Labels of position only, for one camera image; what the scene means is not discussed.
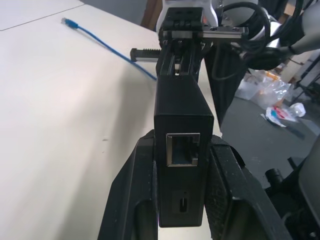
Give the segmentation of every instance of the gray floor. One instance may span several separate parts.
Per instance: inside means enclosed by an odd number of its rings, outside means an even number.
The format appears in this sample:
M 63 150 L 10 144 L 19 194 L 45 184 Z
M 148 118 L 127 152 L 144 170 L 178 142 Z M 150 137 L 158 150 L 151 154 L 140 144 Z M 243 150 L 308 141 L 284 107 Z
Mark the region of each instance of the gray floor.
M 316 135 L 303 123 L 290 124 L 294 133 L 274 126 L 260 116 L 262 113 L 265 111 L 253 102 L 235 97 L 221 131 L 223 139 L 239 152 L 247 168 L 267 188 L 265 172 L 277 168 L 283 177 L 289 175 L 292 168 L 287 159 L 305 158 Z
M 147 0 L 81 0 L 85 4 L 106 11 L 131 23 L 140 25 Z

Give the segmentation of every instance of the table surface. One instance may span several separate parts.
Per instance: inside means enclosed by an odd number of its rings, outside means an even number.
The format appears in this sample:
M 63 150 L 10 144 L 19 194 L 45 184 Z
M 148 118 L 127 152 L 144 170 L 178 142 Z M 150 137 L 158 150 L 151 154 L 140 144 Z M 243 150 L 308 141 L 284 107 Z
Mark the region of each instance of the table surface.
M 0 31 L 84 5 L 79 0 L 2 0 Z
M 113 179 L 154 127 L 155 82 L 61 18 L 127 56 L 157 34 L 89 5 L 58 12 L 0 31 L 1 239 L 97 239 Z M 199 86 L 216 114 L 204 64 Z M 159 239 L 209 240 L 203 219 Z

